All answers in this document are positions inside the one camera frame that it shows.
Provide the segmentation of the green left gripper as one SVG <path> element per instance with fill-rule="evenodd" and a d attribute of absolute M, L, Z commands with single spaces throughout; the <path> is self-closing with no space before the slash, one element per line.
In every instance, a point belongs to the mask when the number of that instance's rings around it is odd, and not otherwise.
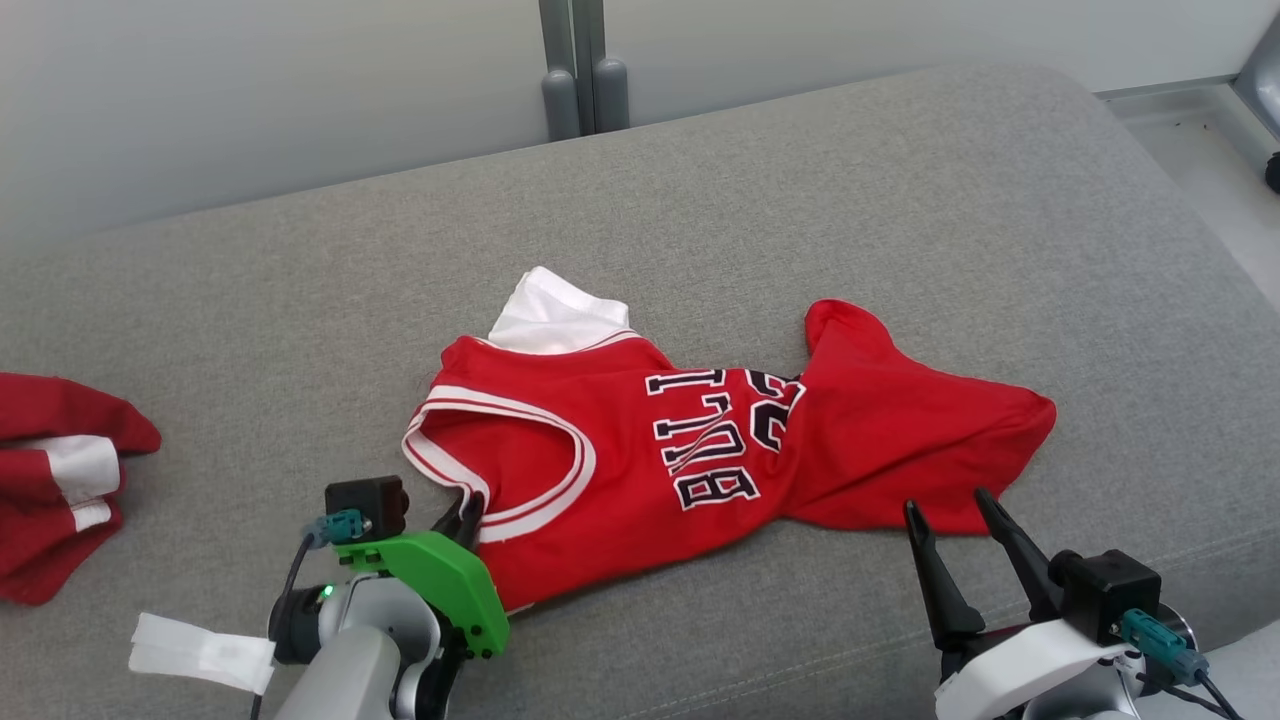
<path fill-rule="evenodd" d="M 492 659 L 504 653 L 511 629 L 492 575 L 472 552 L 485 509 L 486 496 L 470 491 L 428 532 L 333 548 L 355 571 L 385 571 L 406 584 L 463 632 L 471 655 Z"/>

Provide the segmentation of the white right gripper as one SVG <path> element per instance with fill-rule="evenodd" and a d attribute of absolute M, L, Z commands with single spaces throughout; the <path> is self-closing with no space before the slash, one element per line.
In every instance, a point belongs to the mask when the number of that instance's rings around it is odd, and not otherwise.
<path fill-rule="evenodd" d="M 987 488 L 978 488 L 974 498 L 1030 603 L 1030 621 L 1041 624 L 978 655 L 943 682 L 934 692 L 937 719 L 996 719 L 1082 675 L 1098 660 L 1132 648 L 1126 643 L 1098 646 L 1056 620 L 1061 618 L 1062 588 L 1051 579 L 1044 552 Z M 916 502 L 906 501 L 902 514 L 934 647 L 941 653 L 963 653 L 986 632 L 986 621 L 965 601 Z"/>

